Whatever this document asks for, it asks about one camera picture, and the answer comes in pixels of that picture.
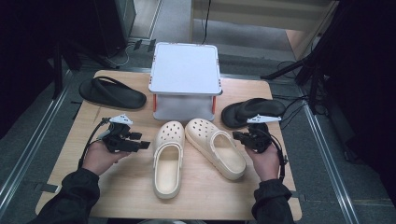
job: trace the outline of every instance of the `gray floor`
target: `gray floor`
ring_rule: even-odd
[[[188,42],[189,10],[190,1],[164,0],[151,38],[157,42]],[[195,21],[194,24],[193,40],[200,43],[203,36],[202,21]],[[218,47],[220,71],[224,77],[259,79],[259,75],[270,74],[278,66],[287,64],[281,62],[294,61],[285,31],[275,28],[210,22],[206,44]],[[143,67],[149,71],[152,55],[147,52],[147,48],[129,49],[128,52],[130,61],[121,70],[134,71],[136,67]],[[122,63],[126,55],[121,53],[111,60]],[[12,192],[13,197],[1,216],[1,223],[25,223],[35,216],[35,204],[40,197],[35,186],[45,183],[50,176],[73,117],[78,112],[78,104],[72,103],[82,101],[78,95],[78,85],[101,69],[88,59],[83,58],[83,62],[80,71],[65,74],[65,78],[70,77],[70,84],[66,86],[58,113],[50,120],[49,129],[43,133],[42,140],[35,147],[28,148],[35,155],[19,187]],[[290,103],[286,97],[298,97],[307,91],[307,87],[300,88],[294,84],[290,78],[293,76],[293,73],[289,73],[270,81],[274,97],[282,97],[277,99],[285,105]],[[52,88],[49,86],[37,97],[0,141],[1,183],[5,183],[23,155],[30,136],[35,134],[35,128],[47,108],[54,104],[50,99]],[[285,117],[301,105],[302,102],[296,104]],[[282,130],[282,134],[303,210],[303,218],[298,223],[396,223],[395,209],[378,175],[364,164],[352,164],[345,160],[339,139],[326,116],[312,116],[303,107]],[[352,210],[345,210],[342,202],[351,202]],[[106,223],[106,219],[91,218],[90,223]]]

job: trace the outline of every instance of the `wooden furniture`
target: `wooden furniture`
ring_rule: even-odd
[[[191,39],[193,20],[206,20],[208,0],[192,0]],[[309,52],[309,46],[323,33],[338,5],[333,0],[212,0],[210,21],[226,21],[286,29],[297,60]]]
[[[82,150],[102,118],[125,113],[134,122],[131,132],[142,133],[141,140],[150,141],[151,144],[148,149],[141,149],[122,159],[101,175],[99,180],[101,197],[92,209],[91,216],[203,220],[253,219],[250,213],[255,202],[253,191],[258,187],[260,179],[254,171],[251,159],[238,142],[236,144],[243,151],[247,161],[247,172],[240,179],[230,181],[224,178],[186,140],[180,193],[170,200],[157,198],[152,184],[154,151],[152,141],[166,121],[158,121],[152,115],[153,97],[148,88],[149,74],[99,71],[96,75],[113,77],[135,90],[142,91],[147,95],[148,101],[139,110],[118,110],[84,101],[49,178],[49,184],[61,185],[63,178],[77,169]],[[229,133],[233,130],[228,130],[223,126],[220,119],[221,110],[226,105],[246,101],[253,97],[271,98],[269,85],[264,81],[223,78],[221,86],[223,94],[218,96],[216,117],[213,123]],[[272,122],[268,126],[271,134],[285,148],[278,123]],[[97,134],[104,132],[107,127],[105,125],[99,129]],[[290,190],[296,190],[289,165],[286,166],[284,184]],[[53,193],[43,192],[36,207],[37,213],[53,196]],[[291,198],[289,203],[294,219],[299,220],[302,217],[299,200]]]

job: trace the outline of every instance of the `clog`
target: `clog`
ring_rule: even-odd
[[[230,180],[241,177],[247,164],[231,136],[206,119],[192,119],[185,128],[187,140]]]
[[[177,121],[165,123],[154,139],[153,185],[161,199],[174,198],[180,191],[184,139],[184,128]]]

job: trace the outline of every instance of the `person's left hand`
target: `person's left hand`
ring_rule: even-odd
[[[96,141],[90,145],[85,156],[82,168],[92,171],[96,175],[103,174],[113,163],[130,155],[130,152],[109,152],[104,142]]]

